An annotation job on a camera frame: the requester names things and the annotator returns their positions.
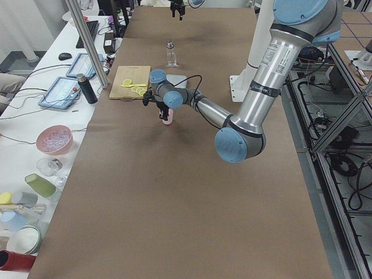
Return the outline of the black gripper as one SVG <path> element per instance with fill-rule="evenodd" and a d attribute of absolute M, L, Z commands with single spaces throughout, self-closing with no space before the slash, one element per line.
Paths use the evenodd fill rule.
<path fill-rule="evenodd" d="M 180 14 L 180 20 L 183 20 L 183 17 L 185 15 L 185 5 L 183 0 L 171 0 L 170 10 L 173 18 L 175 18 L 176 11 L 178 11 Z"/>
<path fill-rule="evenodd" d="M 159 118 L 168 121 L 169 107 L 163 101 L 158 101 L 152 90 L 147 90 L 146 93 L 144 93 L 142 103 L 144 106 L 148 106 L 150 102 L 156 103 L 156 106 L 160 109 Z"/>

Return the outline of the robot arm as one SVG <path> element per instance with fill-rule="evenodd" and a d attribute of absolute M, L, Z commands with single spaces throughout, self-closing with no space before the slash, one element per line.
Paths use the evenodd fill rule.
<path fill-rule="evenodd" d="M 204 3 L 203 0 L 188 1 L 189 7 L 193 9 L 199 8 L 200 6 L 203 5 L 203 3 Z M 170 10 L 171 10 L 171 14 L 173 18 L 176 17 L 176 12 L 178 12 L 179 20 L 182 21 L 183 16 L 185 15 L 185 8 L 186 8 L 186 5 L 183 0 L 171 0 L 170 1 Z"/>
<path fill-rule="evenodd" d="M 170 109 L 181 105 L 195 109 L 219 128 L 214 146 L 226 162 L 239 163 L 257 156 L 266 144 L 262 124 L 294 61 L 304 47 L 338 40 L 343 6 L 342 1 L 274 1 L 270 43 L 235 115 L 198 89 L 177 88 L 161 69 L 150 72 L 151 89 L 142 102 L 156 103 L 162 120 L 168 119 Z"/>

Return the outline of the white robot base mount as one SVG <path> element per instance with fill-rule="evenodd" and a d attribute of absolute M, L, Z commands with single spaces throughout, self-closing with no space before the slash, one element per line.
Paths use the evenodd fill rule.
<path fill-rule="evenodd" d="M 273 0 L 263 0 L 257 18 L 246 67 L 238 76 L 230 76 L 230 91 L 233 102 L 242 102 L 249 85 L 271 40 L 270 27 L 273 23 Z"/>

